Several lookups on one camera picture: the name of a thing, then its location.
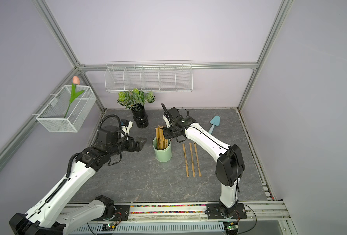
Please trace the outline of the brown paper straw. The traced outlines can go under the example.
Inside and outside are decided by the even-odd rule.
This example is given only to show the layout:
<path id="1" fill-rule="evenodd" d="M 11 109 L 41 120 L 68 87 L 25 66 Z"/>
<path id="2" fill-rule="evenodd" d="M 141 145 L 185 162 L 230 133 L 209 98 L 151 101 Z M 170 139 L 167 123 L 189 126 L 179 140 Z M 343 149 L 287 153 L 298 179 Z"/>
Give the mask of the brown paper straw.
<path id="1" fill-rule="evenodd" d="M 188 162 L 187 162 L 187 155 L 186 155 L 185 144 L 182 144 L 182 147 L 183 147 L 184 160 L 185 160 L 186 176 L 189 178 L 189 169 L 188 169 Z"/>
<path id="2" fill-rule="evenodd" d="M 201 170 L 200 170 L 199 155 L 198 155 L 198 150 L 197 150 L 197 144 L 196 143 L 194 143 L 194 148 L 195 148 L 195 154 L 196 154 L 196 160 L 197 160 L 199 177 L 202 177 L 202 173 L 201 173 Z"/>
<path id="3" fill-rule="evenodd" d="M 192 175 L 193 175 L 193 177 L 195 177 L 196 176 L 196 172 L 195 172 L 195 165 L 194 165 L 193 147 L 192 147 L 192 143 L 191 142 L 189 142 L 189 147 L 190 147 L 190 153 L 191 153 Z"/>

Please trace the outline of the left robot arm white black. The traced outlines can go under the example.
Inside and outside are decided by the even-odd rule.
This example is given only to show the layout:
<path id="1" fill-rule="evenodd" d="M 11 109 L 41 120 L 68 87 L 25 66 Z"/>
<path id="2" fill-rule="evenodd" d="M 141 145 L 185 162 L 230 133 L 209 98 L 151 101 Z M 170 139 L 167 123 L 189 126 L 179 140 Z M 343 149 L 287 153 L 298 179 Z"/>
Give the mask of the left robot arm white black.
<path id="1" fill-rule="evenodd" d="M 124 151 L 139 152 L 144 146 L 141 138 L 129 137 L 120 143 L 108 143 L 103 148 L 88 147 L 74 154 L 68 163 L 67 172 L 60 182 L 26 213 L 16 213 L 9 225 L 16 235 L 68 235 L 94 219 L 118 221 L 122 214 L 114 201 L 98 196 L 90 203 L 62 215 L 67 203 L 82 185 L 114 155 Z"/>

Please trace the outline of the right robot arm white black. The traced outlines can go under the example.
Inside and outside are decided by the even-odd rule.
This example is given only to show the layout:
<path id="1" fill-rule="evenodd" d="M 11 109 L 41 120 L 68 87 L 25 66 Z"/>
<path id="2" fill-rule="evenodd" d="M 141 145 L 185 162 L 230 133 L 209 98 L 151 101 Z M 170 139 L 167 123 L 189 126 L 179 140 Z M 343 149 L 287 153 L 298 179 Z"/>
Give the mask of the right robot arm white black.
<path id="1" fill-rule="evenodd" d="M 191 117 L 178 116 L 174 119 L 164 113 L 166 127 L 163 134 L 166 139 L 183 136 L 203 148 L 216 162 L 215 175 L 221 183 L 219 211 L 225 218 L 236 215 L 240 179 L 245 170 L 241 149 L 237 145 L 221 142 L 201 127 Z"/>

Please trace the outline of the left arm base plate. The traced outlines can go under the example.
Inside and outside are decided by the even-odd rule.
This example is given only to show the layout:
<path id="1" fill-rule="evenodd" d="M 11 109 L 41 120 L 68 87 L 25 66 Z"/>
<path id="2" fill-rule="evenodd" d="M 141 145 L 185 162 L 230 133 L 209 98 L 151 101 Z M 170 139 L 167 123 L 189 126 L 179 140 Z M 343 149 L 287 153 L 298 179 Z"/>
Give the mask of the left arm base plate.
<path id="1" fill-rule="evenodd" d="M 127 221 L 129 217 L 130 205 L 120 204 L 106 206 L 103 215 L 93 221 Z"/>

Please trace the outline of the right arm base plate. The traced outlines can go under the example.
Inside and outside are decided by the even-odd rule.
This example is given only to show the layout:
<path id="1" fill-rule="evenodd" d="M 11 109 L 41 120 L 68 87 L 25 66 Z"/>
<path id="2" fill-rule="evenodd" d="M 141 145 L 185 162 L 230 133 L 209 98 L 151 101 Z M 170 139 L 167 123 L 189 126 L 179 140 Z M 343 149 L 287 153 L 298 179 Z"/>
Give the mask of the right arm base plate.
<path id="1" fill-rule="evenodd" d="M 220 202 L 209 203 L 206 205 L 205 214 L 208 219 L 246 219 L 245 206 L 242 203 L 236 203 L 231 208 L 227 208 Z"/>

